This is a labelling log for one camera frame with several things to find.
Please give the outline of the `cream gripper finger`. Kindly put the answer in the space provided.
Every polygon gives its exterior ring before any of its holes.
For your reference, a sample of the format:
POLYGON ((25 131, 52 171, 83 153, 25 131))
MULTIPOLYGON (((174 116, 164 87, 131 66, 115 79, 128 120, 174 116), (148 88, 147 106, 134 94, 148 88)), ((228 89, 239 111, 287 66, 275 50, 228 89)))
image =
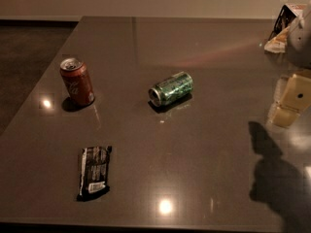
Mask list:
POLYGON ((281 77, 276 84, 271 106, 271 123, 288 128, 310 106, 311 77, 306 74, 281 77))

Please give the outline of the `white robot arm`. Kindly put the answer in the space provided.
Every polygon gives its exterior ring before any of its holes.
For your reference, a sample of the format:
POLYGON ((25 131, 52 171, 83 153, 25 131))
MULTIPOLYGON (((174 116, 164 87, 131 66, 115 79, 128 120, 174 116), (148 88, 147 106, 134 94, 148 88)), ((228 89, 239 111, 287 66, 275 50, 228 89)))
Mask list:
POLYGON ((264 49, 284 53, 294 69, 276 83, 268 114, 272 124, 288 128, 311 106, 311 3, 285 4, 264 49))

